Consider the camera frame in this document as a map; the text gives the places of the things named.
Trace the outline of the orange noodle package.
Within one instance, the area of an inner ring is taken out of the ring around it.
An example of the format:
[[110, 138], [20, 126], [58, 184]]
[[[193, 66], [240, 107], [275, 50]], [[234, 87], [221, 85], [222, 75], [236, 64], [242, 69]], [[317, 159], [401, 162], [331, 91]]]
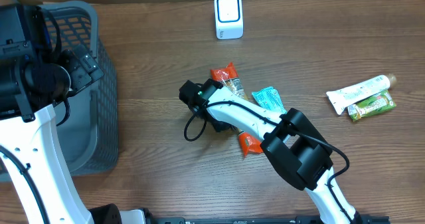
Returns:
[[[232, 62], [225, 68], [212, 69], [211, 77], [213, 80], [223, 83], [223, 85], [229, 88], [235, 95], [248, 100], [239, 75]], [[249, 133], [243, 132], [241, 129], [234, 128], [234, 130], [237, 131], [238, 142], [244, 157], [248, 154], [261, 154], [263, 152], [259, 140]]]

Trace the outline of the teal tissue packet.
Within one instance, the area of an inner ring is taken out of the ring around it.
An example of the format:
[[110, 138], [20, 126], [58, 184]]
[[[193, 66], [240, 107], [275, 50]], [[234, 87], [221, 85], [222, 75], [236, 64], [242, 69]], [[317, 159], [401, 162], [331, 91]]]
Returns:
[[264, 109], [280, 112], [282, 114], [287, 113], [278, 91], [273, 86], [263, 88], [257, 92], [252, 92], [252, 97], [257, 104]]

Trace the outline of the white tube with gold cap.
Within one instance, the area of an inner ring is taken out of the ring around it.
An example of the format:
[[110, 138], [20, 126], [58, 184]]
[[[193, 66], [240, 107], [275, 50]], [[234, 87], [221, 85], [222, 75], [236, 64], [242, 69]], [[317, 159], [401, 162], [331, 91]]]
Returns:
[[381, 74], [358, 84], [354, 84], [339, 90], [328, 91], [326, 95], [338, 115], [344, 110], [359, 101], [362, 101], [383, 90], [388, 90], [397, 83], [397, 78], [393, 74]]

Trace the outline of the green snack packet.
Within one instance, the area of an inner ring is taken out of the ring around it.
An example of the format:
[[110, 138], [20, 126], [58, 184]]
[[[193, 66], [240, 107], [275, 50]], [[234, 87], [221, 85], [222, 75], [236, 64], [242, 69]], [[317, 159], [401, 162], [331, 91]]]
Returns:
[[361, 118], [382, 114], [395, 107], [396, 103], [388, 90], [383, 90], [360, 102], [348, 106], [347, 111], [352, 121], [357, 121]]

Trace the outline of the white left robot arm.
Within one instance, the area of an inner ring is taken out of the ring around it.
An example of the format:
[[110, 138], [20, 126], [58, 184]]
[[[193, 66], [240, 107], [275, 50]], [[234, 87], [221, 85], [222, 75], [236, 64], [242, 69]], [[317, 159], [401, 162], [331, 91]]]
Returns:
[[30, 223], [145, 223], [140, 209], [85, 207], [71, 178], [117, 162], [115, 78], [83, 45], [1, 61], [1, 160]]

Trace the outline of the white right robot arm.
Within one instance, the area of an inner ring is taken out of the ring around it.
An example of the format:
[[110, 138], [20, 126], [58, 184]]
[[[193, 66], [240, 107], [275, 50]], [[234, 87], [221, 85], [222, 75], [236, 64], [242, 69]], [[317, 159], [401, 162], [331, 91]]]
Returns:
[[335, 180], [349, 166], [335, 171], [331, 154], [339, 154], [345, 162], [348, 157], [329, 144], [302, 112], [264, 109], [211, 78], [203, 84], [186, 81], [179, 99], [193, 117], [211, 123], [216, 131], [234, 126], [258, 139], [275, 172], [292, 187], [307, 192], [323, 223], [362, 223]]

